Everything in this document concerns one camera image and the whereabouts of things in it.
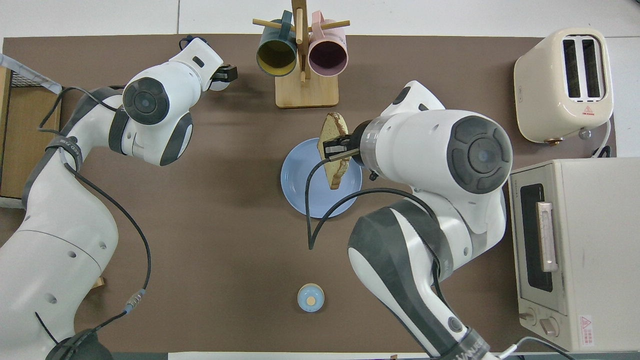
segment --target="warning label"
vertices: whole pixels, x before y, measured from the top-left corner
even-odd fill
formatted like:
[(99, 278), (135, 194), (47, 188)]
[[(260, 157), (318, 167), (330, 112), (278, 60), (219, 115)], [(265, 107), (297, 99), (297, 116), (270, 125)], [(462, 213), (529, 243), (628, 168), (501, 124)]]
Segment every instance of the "warning label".
[(591, 319), (591, 315), (582, 315), (578, 321), (580, 322), (580, 345), (583, 347), (594, 346), (593, 320)]
[(584, 111), (582, 112), (583, 115), (596, 115), (595, 113), (593, 113), (593, 110), (587, 106), (586, 108), (584, 108)]

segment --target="red warning symbol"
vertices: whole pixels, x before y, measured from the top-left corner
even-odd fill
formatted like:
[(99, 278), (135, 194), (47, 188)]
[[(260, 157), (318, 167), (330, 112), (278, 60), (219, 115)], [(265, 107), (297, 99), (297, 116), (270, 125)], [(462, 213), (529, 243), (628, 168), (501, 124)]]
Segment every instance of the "red warning symbol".
[(587, 106), (584, 111), (582, 112), (583, 115), (596, 115), (595, 113), (593, 113), (593, 110)]
[(587, 326), (591, 325), (591, 322), (584, 316), (580, 316), (580, 325), (585, 329)]

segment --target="white toaster oven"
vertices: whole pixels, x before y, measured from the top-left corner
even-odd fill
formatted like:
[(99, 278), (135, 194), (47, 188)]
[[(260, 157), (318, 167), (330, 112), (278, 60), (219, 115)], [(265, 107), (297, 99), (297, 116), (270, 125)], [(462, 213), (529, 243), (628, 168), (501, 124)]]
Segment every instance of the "white toaster oven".
[(509, 178), (522, 326), (572, 352), (640, 350), (640, 158)]

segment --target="table surface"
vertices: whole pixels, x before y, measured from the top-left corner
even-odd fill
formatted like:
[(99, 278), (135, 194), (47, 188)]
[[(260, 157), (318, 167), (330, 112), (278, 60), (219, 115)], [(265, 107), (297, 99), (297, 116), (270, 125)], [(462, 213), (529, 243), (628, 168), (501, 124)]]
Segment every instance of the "table surface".
[[(193, 137), (179, 161), (154, 167), (95, 149), (82, 173), (119, 201), (149, 239), (154, 268), (148, 295), (131, 315), (100, 332), (115, 352), (420, 352), (403, 326), (362, 286), (346, 252), (358, 217), (397, 200), (359, 198), (329, 221), (307, 250), (305, 218), (285, 200), (280, 169), (298, 143), (317, 137), (328, 111), (350, 129), (378, 116), (404, 84), (418, 80), (446, 108), (482, 113), (505, 128), (514, 168), (552, 158), (584, 158), (604, 134), (549, 147), (518, 132), (513, 95), (516, 59), (537, 38), (349, 36), (349, 66), (334, 108), (281, 110), (273, 79), (255, 63), (258, 35), (203, 35), (239, 78), (207, 92), (192, 109)], [(179, 35), (8, 38), (4, 53), (65, 86), (125, 84), (177, 53)], [(79, 95), (63, 101), (64, 123)], [(405, 185), (365, 180), (363, 188)], [(89, 292), (76, 329), (119, 313), (143, 281), (143, 245), (114, 214), (120, 243), (104, 271), (106, 286)], [(24, 212), (0, 209), (0, 244)], [(324, 308), (304, 313), (296, 294), (319, 284)], [(532, 335), (518, 321), (511, 229), (486, 254), (442, 284), (452, 308), (501, 351)]]

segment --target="warning triangle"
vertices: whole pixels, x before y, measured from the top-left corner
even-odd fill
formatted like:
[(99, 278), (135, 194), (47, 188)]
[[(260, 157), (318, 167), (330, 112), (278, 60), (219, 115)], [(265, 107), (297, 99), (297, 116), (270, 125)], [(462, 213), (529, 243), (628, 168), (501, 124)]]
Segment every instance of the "warning triangle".
[(583, 329), (589, 326), (589, 324), (591, 324), (591, 322), (587, 318), (585, 318), (584, 316), (580, 316), (580, 325)]

